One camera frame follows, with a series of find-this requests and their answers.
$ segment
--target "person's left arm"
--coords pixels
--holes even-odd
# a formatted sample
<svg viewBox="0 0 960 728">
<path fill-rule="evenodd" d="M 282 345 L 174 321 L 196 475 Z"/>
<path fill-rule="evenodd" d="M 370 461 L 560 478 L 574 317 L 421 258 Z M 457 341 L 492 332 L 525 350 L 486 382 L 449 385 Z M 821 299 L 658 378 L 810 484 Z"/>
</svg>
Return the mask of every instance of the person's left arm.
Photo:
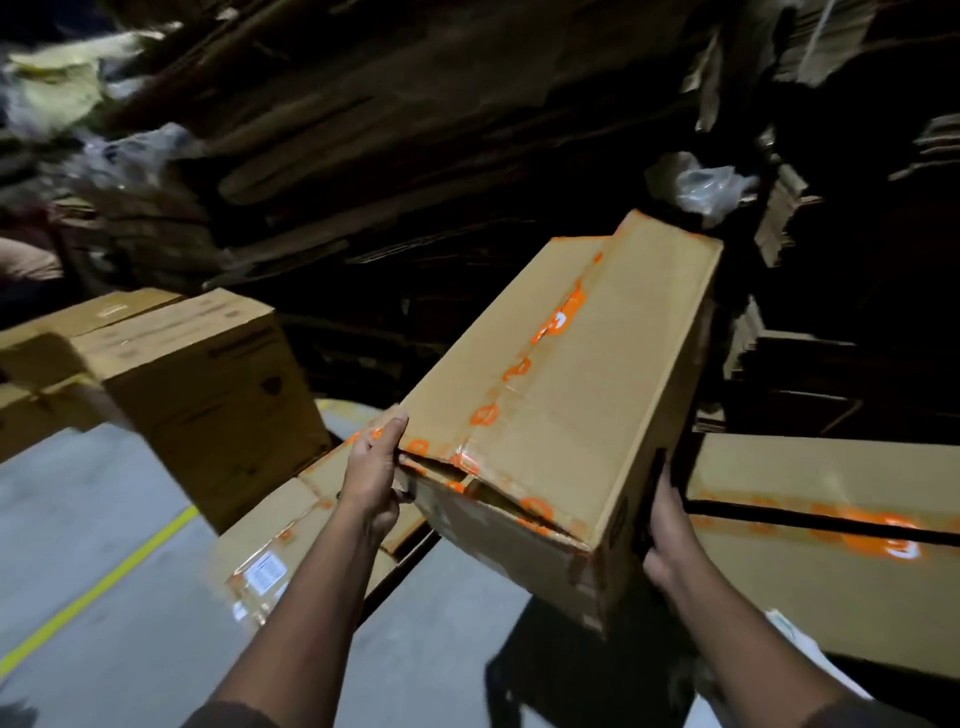
<svg viewBox="0 0 960 728">
<path fill-rule="evenodd" d="M 373 557 L 399 515 L 392 486 L 406 424 L 358 438 L 336 510 L 211 703 L 240 703 L 278 728 L 333 725 Z"/>
</svg>

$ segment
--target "yellow line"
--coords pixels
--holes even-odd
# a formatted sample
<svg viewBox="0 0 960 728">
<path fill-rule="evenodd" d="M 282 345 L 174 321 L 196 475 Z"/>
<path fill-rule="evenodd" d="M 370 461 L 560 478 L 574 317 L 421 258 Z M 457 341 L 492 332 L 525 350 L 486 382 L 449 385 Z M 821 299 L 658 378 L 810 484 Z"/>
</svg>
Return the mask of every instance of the yellow line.
<svg viewBox="0 0 960 728">
<path fill-rule="evenodd" d="M 138 564 L 156 551 L 158 547 L 162 546 L 164 542 L 189 523 L 196 515 L 197 507 L 191 505 L 179 516 L 163 526 L 146 544 L 120 562 L 120 565 L 98 581 L 93 589 L 61 609 L 53 615 L 46 624 L 37 629 L 34 634 L 20 643 L 11 652 L 4 655 L 3 659 L 0 660 L 0 679 L 3 679 L 13 672 L 16 666 L 40 649 L 47 640 L 56 635 L 72 618 L 90 606 L 98 596 L 133 571 Z"/>
</svg>

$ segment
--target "dark sleeve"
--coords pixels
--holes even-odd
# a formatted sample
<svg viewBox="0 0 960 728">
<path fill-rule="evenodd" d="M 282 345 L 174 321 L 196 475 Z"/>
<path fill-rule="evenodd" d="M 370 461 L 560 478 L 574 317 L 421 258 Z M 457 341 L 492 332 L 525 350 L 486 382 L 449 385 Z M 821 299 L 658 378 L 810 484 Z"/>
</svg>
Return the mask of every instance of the dark sleeve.
<svg viewBox="0 0 960 728">
<path fill-rule="evenodd" d="M 934 728 L 923 718 L 904 713 L 876 700 L 845 697 L 806 722 L 804 728 Z"/>
<path fill-rule="evenodd" d="M 243 703 L 206 703 L 181 728 L 277 728 L 259 711 Z"/>
</svg>

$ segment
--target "concrete floor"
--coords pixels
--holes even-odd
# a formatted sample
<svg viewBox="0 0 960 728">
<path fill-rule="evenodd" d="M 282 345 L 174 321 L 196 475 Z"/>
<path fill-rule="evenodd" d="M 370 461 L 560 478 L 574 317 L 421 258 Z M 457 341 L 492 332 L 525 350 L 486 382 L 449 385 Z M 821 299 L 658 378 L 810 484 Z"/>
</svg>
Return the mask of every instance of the concrete floor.
<svg viewBox="0 0 960 728">
<path fill-rule="evenodd" d="M 64 431 L 0 465 L 0 654 L 188 505 L 138 436 Z M 204 585 L 194 519 L 0 685 L 0 728 L 176 728 L 247 643 Z M 680 725 L 685 642 L 647 593 L 603 643 L 440 542 L 360 627 L 347 726 Z"/>
</svg>

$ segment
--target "barcode label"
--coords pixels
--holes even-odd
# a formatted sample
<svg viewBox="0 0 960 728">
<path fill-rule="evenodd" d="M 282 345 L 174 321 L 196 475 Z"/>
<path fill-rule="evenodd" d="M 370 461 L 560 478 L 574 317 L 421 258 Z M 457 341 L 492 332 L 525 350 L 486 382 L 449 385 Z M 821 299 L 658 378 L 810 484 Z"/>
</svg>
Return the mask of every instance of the barcode label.
<svg viewBox="0 0 960 728">
<path fill-rule="evenodd" d="M 244 578 L 255 592 L 263 596 L 283 578 L 286 572 L 286 565 L 276 558 L 272 551 L 267 551 L 244 571 Z"/>
</svg>

